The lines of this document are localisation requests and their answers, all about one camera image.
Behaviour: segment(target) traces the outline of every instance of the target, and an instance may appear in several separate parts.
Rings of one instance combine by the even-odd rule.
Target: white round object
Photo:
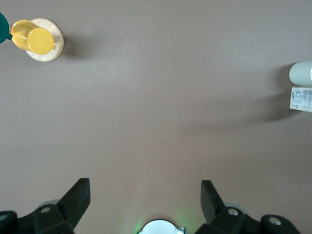
[[[139,234],[184,234],[184,232],[166,220],[154,220],[146,224]]]
[[[289,78],[296,85],[312,86],[312,61],[296,63],[289,71]]]
[[[40,61],[40,62],[50,62],[50,61],[57,59],[61,55],[64,49],[64,37],[59,27],[57,27],[56,24],[49,21],[48,19],[38,18],[38,19],[31,20],[31,22],[33,22],[34,24],[36,24],[37,26],[41,28],[48,30],[52,34],[55,49],[51,50],[46,55],[38,55],[31,51],[26,51],[26,53],[33,59]]]

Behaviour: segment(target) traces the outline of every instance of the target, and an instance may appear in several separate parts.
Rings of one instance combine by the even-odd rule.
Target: yellow cup
[[[19,20],[11,28],[12,41],[22,49],[38,55],[46,55],[55,49],[51,33],[29,20]]]

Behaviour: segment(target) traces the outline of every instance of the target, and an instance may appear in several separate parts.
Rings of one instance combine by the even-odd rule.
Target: green object
[[[10,26],[3,14],[0,13],[0,43],[4,42],[6,39],[12,39]]]

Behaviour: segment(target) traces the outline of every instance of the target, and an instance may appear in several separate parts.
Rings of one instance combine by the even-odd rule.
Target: wooden coaster
[[[55,49],[51,50],[46,55],[38,55],[31,51],[26,51],[26,53],[33,59],[40,61],[40,62],[50,62],[50,61],[57,59],[63,52],[63,48],[64,48],[64,37],[59,27],[57,27],[56,24],[54,24],[53,22],[47,19],[42,19],[42,18],[33,19],[31,20],[31,22],[35,23],[41,28],[45,28],[52,34]]]

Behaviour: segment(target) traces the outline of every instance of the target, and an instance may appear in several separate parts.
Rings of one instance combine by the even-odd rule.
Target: white cup
[[[292,66],[289,79],[296,85],[312,86],[312,60],[298,62]]]

